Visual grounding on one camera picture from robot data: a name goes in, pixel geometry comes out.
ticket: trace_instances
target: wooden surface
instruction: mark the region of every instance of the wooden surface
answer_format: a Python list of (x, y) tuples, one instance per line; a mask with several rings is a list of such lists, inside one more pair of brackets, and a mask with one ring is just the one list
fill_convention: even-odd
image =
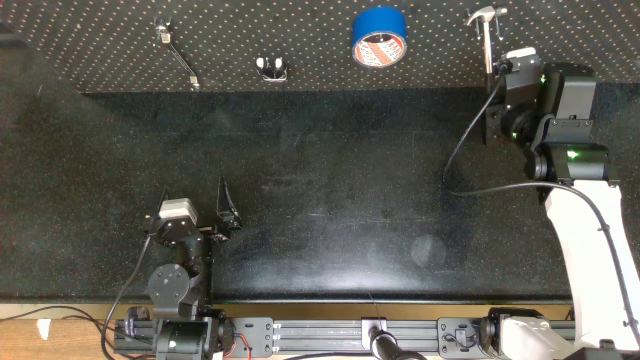
[[(0, 305), (0, 318), (13, 316), (48, 305)], [(95, 318), (104, 318), (109, 305), (70, 305), (87, 311)], [(118, 308), (116, 318), (122, 318), (131, 305)], [(376, 316), (371, 304), (361, 305), (225, 305), (229, 316), (269, 316), (274, 319), (359, 319)], [(489, 305), (378, 305), (380, 315), (394, 320), (436, 320), (440, 317), (481, 317)], [(563, 319), (569, 310), (565, 305), (522, 306), (540, 311), (551, 320)], [(52, 320), (48, 340), (43, 340), (36, 326), (42, 318), (59, 319), (71, 315), (68, 310), (48, 310), (33, 314), (27, 320), (0, 322), (0, 360), (5, 359), (102, 359), (100, 333), (83, 320)]]

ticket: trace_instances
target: perforated board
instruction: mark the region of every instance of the perforated board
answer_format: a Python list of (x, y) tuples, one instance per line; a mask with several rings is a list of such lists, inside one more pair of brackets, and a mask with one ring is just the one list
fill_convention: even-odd
[[(191, 91), (189, 77), (158, 45), (155, 17), (174, 23), (176, 47), (204, 91), (340, 90), (482, 86), (482, 43), (463, 25), (457, 0), (13, 0), (2, 18), (81, 92)], [(640, 2), (512, 0), (501, 3), (504, 40), (495, 58), (534, 46), (545, 62), (586, 64), (601, 82), (640, 82)], [(362, 11), (405, 15), (409, 50), (391, 68), (360, 67), (351, 26)], [(282, 85), (265, 83), (254, 61), (282, 56)]]

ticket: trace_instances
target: blue tape roll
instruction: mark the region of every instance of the blue tape roll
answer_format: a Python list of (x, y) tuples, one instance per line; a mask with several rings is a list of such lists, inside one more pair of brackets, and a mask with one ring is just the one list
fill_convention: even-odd
[(383, 68), (407, 52), (407, 24), (396, 9), (379, 7), (360, 14), (353, 23), (353, 58), (367, 67)]

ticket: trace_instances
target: green led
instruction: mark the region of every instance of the green led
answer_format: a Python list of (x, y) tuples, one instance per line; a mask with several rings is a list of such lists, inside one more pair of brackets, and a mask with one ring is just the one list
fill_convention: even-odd
[(580, 153), (579, 153), (579, 152), (575, 152), (575, 151), (573, 151), (573, 150), (568, 150), (568, 151), (567, 151), (567, 156), (568, 156), (571, 160), (573, 160), (573, 159), (577, 158), (578, 156), (580, 156)]

